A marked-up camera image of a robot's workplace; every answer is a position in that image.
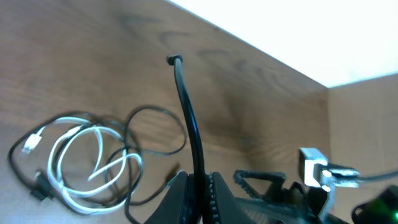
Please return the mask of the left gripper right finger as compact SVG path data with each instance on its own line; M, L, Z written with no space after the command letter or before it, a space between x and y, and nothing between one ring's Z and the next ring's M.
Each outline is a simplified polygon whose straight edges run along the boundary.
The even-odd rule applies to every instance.
M207 224L252 224L219 172L211 172L206 180L203 222Z

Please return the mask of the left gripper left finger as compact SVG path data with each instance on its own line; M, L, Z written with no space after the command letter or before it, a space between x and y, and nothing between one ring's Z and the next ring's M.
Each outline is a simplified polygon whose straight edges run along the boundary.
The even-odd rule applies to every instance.
M180 172L168 192L165 194L155 212L144 222L145 224L178 224L182 219L187 188L187 173Z

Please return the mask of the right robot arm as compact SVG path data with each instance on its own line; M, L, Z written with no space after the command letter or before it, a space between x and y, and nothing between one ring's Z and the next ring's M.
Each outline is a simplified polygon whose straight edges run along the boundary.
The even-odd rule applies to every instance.
M334 190L323 185L304 190L295 182L285 189L285 174L281 172L237 170L233 179L250 196L238 198L238 202L265 214L269 223L344 223L328 213ZM266 180L271 185L266 193L260 194L246 179ZM397 223L397 186L390 185L374 199L354 207L351 219L354 223Z

